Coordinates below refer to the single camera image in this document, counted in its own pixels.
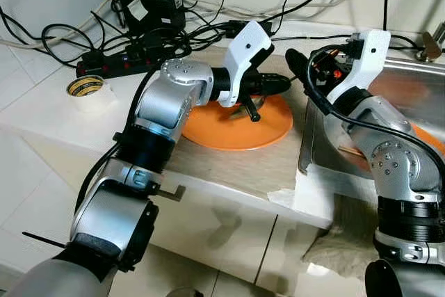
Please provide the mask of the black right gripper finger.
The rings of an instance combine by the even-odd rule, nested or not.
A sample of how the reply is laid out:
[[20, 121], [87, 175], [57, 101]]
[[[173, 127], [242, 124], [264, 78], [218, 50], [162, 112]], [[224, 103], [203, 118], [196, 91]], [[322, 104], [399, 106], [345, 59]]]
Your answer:
[[315, 85], [312, 81], [312, 69], [309, 66], [308, 57], [291, 48], [286, 50], [286, 62], [293, 73], [293, 80], [299, 80], [306, 96], [309, 99], [315, 99]]

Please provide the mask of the orange plastic plate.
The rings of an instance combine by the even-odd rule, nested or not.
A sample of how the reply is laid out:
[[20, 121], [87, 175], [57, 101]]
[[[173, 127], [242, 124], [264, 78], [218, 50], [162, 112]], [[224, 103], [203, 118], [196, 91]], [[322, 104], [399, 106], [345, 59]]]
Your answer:
[[280, 141], [293, 127], [291, 109], [280, 95], [267, 97], [258, 122], [246, 115], [232, 119], [236, 111], [237, 106], [222, 107], [216, 101], [194, 107], [182, 136], [212, 150], [247, 151]]

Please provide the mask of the orange plastic bowl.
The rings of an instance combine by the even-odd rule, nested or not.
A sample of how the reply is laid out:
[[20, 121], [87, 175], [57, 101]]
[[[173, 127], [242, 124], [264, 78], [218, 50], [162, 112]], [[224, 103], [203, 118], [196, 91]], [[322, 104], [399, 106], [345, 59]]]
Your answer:
[[423, 128], [420, 128], [416, 123], [410, 123], [411, 128], [416, 134], [416, 137], [420, 139], [420, 141], [425, 142], [430, 147], [434, 148], [440, 155], [445, 153], [445, 145], [431, 133], [426, 131]]

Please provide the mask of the beige counter mat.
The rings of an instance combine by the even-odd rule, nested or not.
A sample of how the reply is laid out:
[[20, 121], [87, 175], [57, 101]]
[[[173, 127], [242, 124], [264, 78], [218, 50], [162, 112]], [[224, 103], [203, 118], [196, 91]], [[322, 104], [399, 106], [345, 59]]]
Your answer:
[[260, 198], [281, 188], [295, 188], [309, 100], [296, 80], [281, 97], [293, 117], [292, 128], [284, 138], [258, 150], [225, 151], [182, 137], [166, 164], [165, 174], [178, 172]]

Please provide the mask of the stainless steel sink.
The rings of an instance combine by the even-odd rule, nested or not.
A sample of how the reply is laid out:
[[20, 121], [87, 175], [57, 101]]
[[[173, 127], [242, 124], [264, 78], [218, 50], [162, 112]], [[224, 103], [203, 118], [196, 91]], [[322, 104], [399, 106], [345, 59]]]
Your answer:
[[368, 88], [350, 88], [334, 102], [330, 91], [316, 87], [316, 58], [308, 56], [315, 99], [309, 99], [301, 158], [311, 158], [316, 147], [330, 147], [320, 157], [338, 157], [338, 147], [362, 154], [376, 193], [382, 198], [431, 202], [443, 193], [442, 156], [416, 137], [410, 123], [444, 115], [433, 108], [443, 94], [443, 74], [385, 66]]

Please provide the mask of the metal faucet pipe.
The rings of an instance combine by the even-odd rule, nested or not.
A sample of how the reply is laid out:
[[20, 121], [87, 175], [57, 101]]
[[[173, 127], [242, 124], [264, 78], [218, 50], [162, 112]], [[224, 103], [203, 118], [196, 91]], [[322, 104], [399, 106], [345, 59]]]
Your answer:
[[423, 49], [417, 52], [417, 59], [423, 62], [433, 62], [444, 54], [443, 42], [445, 41], [445, 23], [441, 22], [435, 32], [425, 32], [421, 35]]

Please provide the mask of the white paper towel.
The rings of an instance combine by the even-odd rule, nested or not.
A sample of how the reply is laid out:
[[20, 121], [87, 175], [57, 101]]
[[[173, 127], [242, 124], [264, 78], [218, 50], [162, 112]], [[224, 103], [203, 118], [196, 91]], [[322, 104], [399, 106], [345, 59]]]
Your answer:
[[323, 185], [320, 166], [309, 164], [307, 173], [298, 172], [291, 188], [267, 192], [273, 211], [289, 220], [329, 228], [336, 211], [336, 195]]

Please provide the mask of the black charger with white label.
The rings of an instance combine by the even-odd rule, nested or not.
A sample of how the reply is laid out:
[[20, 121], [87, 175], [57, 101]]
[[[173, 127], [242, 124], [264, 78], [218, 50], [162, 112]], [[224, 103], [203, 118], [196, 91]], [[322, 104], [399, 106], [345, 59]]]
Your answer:
[[117, 0], [115, 3], [130, 34], [185, 27], [182, 0]]

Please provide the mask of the wide white cabinet door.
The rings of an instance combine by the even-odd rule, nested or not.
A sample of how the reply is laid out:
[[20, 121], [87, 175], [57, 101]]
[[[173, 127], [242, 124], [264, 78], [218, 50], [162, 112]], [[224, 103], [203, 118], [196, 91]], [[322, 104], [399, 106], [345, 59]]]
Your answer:
[[152, 196], [159, 214], [152, 244], [254, 284], [276, 214], [200, 190], [178, 200]]

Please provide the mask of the narrow white cabinet door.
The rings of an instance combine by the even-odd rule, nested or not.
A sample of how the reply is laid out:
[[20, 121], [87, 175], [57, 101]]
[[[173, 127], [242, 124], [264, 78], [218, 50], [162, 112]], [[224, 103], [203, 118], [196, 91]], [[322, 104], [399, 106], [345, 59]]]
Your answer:
[[254, 283], [274, 294], [293, 295], [309, 266], [302, 257], [324, 232], [323, 228], [278, 216]]

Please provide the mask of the black power strip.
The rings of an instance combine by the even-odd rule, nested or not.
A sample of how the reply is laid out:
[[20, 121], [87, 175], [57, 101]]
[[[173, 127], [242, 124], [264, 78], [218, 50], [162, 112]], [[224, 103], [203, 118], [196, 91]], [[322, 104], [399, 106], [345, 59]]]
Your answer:
[[166, 59], [174, 58], [173, 48], [145, 48], [130, 44], [114, 54], [101, 51], [87, 51], [76, 64], [75, 77], [101, 77], [112, 79], [143, 74], [154, 65], [160, 65]]

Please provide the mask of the beige hanging towel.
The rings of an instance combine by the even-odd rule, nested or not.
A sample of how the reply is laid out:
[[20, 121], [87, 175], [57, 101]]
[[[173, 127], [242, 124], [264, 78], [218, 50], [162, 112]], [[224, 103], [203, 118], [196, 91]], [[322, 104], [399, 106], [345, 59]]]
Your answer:
[[324, 266], [340, 277], [364, 280], [368, 265], [379, 259], [373, 243], [377, 226], [374, 204], [337, 196], [331, 226], [312, 243], [302, 260]]

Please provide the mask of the white tape roll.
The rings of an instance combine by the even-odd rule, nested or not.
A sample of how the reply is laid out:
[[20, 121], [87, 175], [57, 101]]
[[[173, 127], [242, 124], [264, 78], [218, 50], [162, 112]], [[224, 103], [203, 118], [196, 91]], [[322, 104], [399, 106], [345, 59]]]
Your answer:
[[102, 111], [111, 102], [114, 96], [108, 84], [101, 77], [79, 77], [71, 81], [66, 91], [74, 106], [83, 112], [92, 113]]

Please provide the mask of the grey robot foot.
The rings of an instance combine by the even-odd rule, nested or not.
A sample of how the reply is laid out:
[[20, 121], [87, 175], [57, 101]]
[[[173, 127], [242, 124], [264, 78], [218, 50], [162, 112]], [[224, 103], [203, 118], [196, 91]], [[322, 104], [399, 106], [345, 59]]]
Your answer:
[[177, 287], [169, 291], [165, 297], [204, 297], [204, 294], [194, 287]]

